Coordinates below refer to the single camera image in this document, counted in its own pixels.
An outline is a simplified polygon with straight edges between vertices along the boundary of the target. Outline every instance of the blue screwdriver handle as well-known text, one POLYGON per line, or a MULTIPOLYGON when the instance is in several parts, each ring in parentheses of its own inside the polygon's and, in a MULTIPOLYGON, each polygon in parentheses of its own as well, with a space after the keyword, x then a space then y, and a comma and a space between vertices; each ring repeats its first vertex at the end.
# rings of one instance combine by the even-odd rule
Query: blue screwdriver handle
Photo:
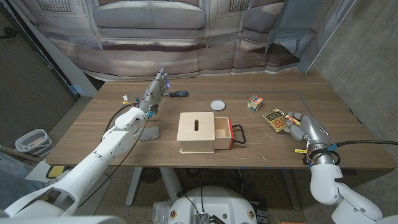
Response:
POLYGON ((169 93, 169 97, 187 97, 188 96, 188 91, 176 91, 174 93, 169 93))

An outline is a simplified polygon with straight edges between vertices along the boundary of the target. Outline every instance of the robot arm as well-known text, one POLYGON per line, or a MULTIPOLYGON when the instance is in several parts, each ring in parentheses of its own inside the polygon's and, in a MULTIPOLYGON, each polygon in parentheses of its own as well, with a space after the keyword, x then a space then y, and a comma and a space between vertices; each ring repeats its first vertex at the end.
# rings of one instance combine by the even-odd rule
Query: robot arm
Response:
POLYGON ((325 151, 331 144, 326 128, 315 118, 299 113, 288 113, 299 120, 298 126, 287 120, 287 132, 298 141, 307 141, 311 165, 311 194, 318 202, 333 205, 336 210, 331 218, 335 223, 375 223, 383 218, 379 207, 369 199, 336 182, 343 177, 340 167, 335 165, 331 154, 325 151))
POLYGON ((167 74, 160 69, 156 78, 147 88, 139 107, 133 107, 115 120, 115 125, 106 131, 101 143, 92 153, 84 158, 69 174, 57 183, 32 192, 14 202, 5 212, 9 217, 64 217, 71 216, 81 205, 82 198, 99 179, 105 169, 115 158, 130 150, 138 140, 143 128, 140 125, 147 122, 167 88, 167 74), (58 194, 53 203, 42 198, 58 194))

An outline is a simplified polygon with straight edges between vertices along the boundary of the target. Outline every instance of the trash can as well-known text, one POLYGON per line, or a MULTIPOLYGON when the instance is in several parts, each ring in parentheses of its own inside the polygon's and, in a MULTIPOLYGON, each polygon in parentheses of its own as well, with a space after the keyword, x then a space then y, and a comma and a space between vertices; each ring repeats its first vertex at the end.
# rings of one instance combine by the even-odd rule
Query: trash can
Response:
POLYGON ((48 134, 43 129, 33 130, 15 142, 16 150, 33 156, 43 157, 54 148, 48 134))

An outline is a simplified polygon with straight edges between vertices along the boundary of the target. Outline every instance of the white robot body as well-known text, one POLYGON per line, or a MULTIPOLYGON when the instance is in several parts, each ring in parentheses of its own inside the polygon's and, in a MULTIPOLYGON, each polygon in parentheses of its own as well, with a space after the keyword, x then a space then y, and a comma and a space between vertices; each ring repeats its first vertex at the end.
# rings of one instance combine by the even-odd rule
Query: white robot body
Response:
POLYGON ((257 224, 256 214, 251 204, 240 194, 217 186, 206 186, 196 188, 187 193, 187 197, 198 209, 199 215, 195 220, 197 211, 192 203, 183 195, 172 205, 168 223, 208 223, 206 222, 207 214, 209 218, 215 215, 226 224, 229 223, 248 223, 257 224))

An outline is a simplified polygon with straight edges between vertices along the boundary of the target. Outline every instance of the printed backdrop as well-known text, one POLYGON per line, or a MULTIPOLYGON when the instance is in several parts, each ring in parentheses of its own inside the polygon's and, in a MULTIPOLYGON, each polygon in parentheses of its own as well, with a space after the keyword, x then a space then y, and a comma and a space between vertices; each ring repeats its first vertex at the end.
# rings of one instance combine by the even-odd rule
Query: printed backdrop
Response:
POLYGON ((78 67, 103 80, 306 73, 352 1, 14 0, 78 67))

